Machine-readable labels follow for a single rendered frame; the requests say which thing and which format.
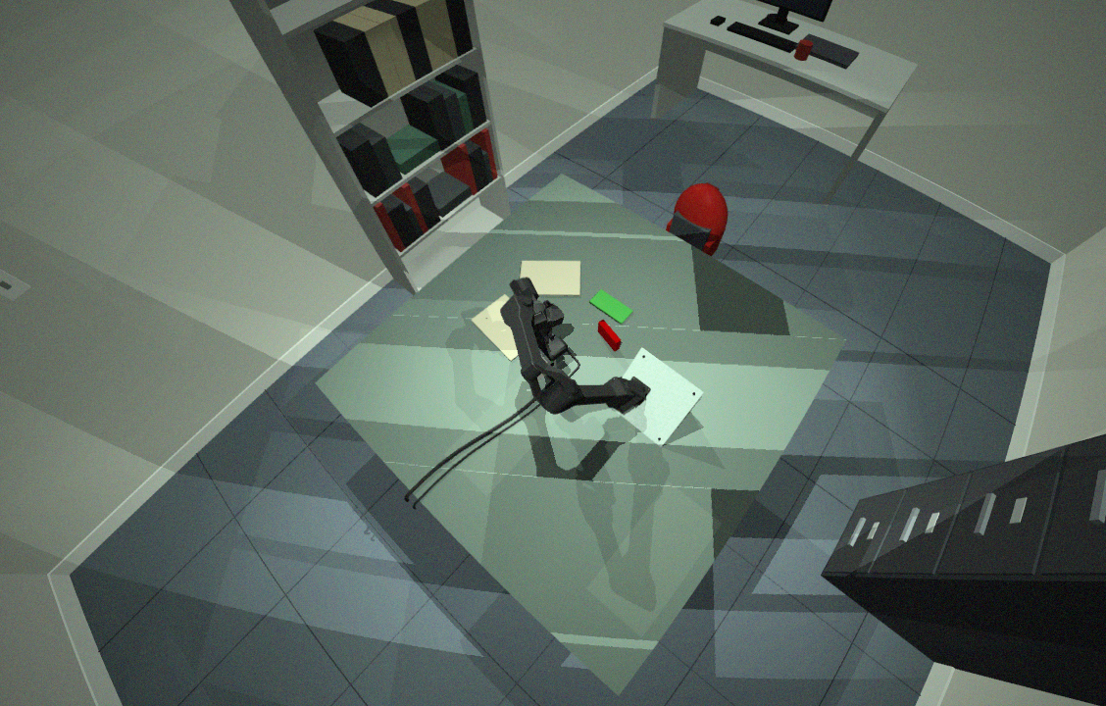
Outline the green flat square plate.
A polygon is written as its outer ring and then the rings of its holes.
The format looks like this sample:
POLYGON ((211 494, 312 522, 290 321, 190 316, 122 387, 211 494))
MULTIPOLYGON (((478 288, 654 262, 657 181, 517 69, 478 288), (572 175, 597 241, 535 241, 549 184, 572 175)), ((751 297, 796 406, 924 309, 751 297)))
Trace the green flat square plate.
POLYGON ((619 299, 613 298, 611 293, 606 293, 603 289, 601 289, 596 295, 589 298, 589 304, 603 310, 607 316, 616 319, 616 321, 620 324, 628 316, 630 316, 632 313, 632 309, 629 307, 624 305, 619 299))

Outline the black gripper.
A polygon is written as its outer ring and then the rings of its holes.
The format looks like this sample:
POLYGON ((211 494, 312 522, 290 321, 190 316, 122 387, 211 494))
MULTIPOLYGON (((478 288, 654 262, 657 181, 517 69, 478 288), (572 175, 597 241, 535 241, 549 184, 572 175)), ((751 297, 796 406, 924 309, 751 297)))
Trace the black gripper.
POLYGON ((556 361, 559 356, 562 356, 562 354, 565 354, 566 350, 568 350, 568 344, 562 338, 556 338, 556 334, 552 333, 552 331, 547 333, 549 323, 550 319, 547 318, 547 323, 545 323, 545 325, 541 328, 533 328, 533 331, 538 341, 538 347, 543 347, 541 350, 543 350, 543 353, 547 356, 547 359, 550 359, 550 361, 556 361))

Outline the beige flat board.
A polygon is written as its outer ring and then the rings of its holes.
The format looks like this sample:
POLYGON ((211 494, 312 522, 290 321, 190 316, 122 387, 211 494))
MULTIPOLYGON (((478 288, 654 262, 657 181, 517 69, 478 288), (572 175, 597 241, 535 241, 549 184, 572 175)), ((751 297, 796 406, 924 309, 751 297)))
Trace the beige flat board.
POLYGON ((538 295, 580 295, 580 261, 522 261, 538 295))

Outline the red rectangular block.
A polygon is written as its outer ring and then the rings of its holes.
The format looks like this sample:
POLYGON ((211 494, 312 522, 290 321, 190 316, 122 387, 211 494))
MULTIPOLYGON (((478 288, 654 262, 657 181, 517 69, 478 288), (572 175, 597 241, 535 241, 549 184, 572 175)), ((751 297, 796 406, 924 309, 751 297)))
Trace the red rectangular block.
POLYGON ((601 333, 601 336, 604 338, 608 344, 611 344, 613 350, 620 349, 620 338, 615 334, 611 325, 607 325, 607 323, 604 322, 604 319, 602 319, 598 323, 598 333, 601 333))

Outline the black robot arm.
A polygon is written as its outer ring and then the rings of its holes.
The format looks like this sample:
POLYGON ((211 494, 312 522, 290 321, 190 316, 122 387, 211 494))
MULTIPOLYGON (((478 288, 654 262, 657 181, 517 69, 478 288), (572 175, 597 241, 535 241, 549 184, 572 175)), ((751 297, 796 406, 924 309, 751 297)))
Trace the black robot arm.
POLYGON ((513 278, 510 281, 513 295, 500 308, 500 314, 507 326, 512 330, 517 340, 519 363, 521 363, 521 375, 529 383, 533 398, 538 401, 545 411, 557 415, 578 405, 607 405, 624 413, 628 408, 641 405, 641 402, 650 387, 644 385, 639 378, 613 377, 603 385, 578 385, 574 378, 570 378, 565 371, 547 365, 541 359, 538 341, 533 328, 541 328, 547 323, 550 328, 561 325, 565 313, 559 310, 556 304, 550 304, 549 300, 538 300, 533 282, 529 277, 513 278), (545 390, 540 390, 538 376, 545 374, 552 378, 557 378, 556 384, 545 390))

